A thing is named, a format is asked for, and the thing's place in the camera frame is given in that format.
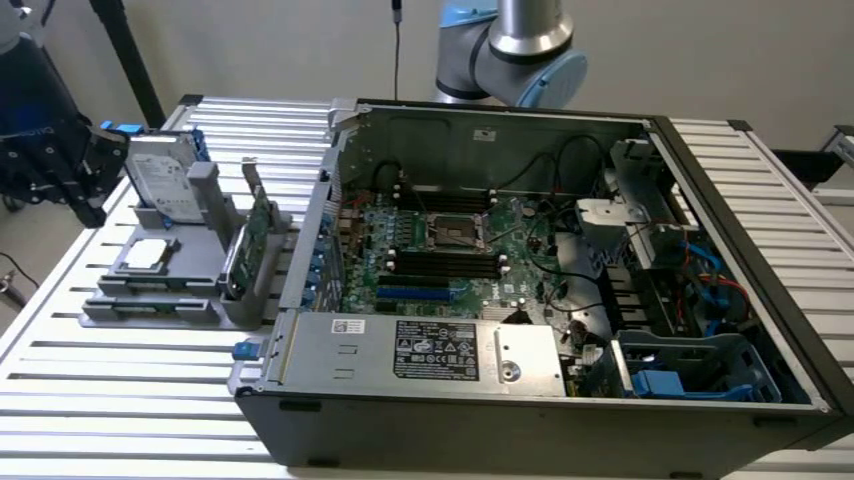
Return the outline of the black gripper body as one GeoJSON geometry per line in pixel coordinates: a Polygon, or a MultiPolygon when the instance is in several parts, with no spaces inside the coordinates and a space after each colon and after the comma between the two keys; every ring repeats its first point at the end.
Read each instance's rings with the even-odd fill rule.
{"type": "Polygon", "coordinates": [[[50,55],[19,33],[2,50],[2,193],[34,204],[83,202],[89,139],[50,55]]]}

